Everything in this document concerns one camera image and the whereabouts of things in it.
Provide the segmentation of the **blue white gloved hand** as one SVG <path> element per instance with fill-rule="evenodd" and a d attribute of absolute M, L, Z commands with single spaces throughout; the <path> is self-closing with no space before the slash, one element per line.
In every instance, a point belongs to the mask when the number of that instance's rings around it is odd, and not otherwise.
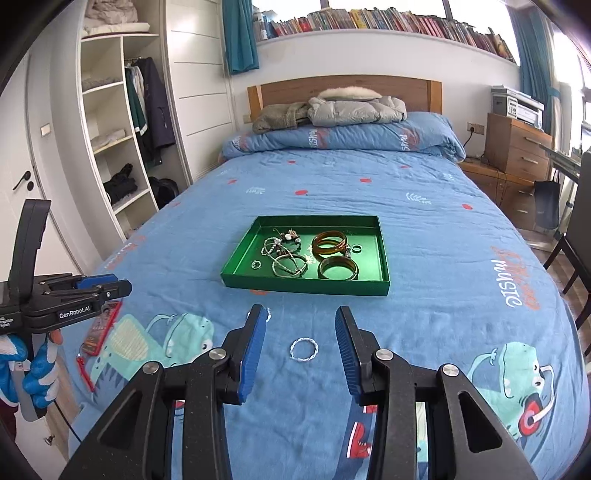
<path fill-rule="evenodd" d="M 49 333 L 22 379 L 22 388 L 30 396 L 36 408 L 47 408 L 58 394 L 56 358 L 58 346 L 62 342 L 60 330 Z M 24 362 L 27 356 L 28 349 L 20 338 L 16 335 L 1 336 L 1 402 L 9 407 L 17 407 L 19 404 L 9 363 Z"/>

